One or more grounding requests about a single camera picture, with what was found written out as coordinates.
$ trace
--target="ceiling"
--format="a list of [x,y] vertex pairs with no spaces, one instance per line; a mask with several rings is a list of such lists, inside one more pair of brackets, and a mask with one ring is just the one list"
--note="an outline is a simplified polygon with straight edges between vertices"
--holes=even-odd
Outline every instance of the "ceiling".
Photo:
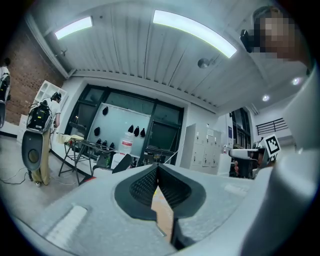
[[[294,94],[290,81],[306,73],[300,63],[248,54],[239,39],[252,12],[266,0],[38,0],[31,8],[42,37],[67,72],[143,85],[193,102],[217,114],[250,103],[266,107]],[[155,10],[176,13],[209,27],[237,52],[227,58],[203,40],[153,23]],[[57,40],[54,32],[91,16],[93,27]],[[215,60],[206,69],[201,58]]]

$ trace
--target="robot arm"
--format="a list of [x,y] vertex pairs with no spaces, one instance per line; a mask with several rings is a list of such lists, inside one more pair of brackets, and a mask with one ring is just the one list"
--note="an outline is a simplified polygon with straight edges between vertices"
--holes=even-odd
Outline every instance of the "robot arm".
[[281,151],[279,141],[275,134],[265,137],[262,141],[254,144],[252,149],[231,149],[229,156],[232,158],[257,161],[258,170],[269,166],[277,159]]

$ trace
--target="door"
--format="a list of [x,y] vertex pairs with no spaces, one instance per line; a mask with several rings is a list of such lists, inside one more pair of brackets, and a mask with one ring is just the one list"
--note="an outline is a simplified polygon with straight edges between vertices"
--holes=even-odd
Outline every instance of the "door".
[[212,146],[208,145],[204,148],[202,166],[203,167],[210,167],[212,165],[214,155],[214,149]]
[[200,144],[194,144],[191,158],[192,166],[202,166],[204,159],[205,147]]

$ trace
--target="red and white container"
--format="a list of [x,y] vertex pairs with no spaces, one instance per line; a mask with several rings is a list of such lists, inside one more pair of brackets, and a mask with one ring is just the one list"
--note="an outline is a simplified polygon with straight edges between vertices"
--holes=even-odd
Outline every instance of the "red and white container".
[[134,134],[125,132],[124,137],[120,139],[118,151],[119,153],[130,154],[134,143]]

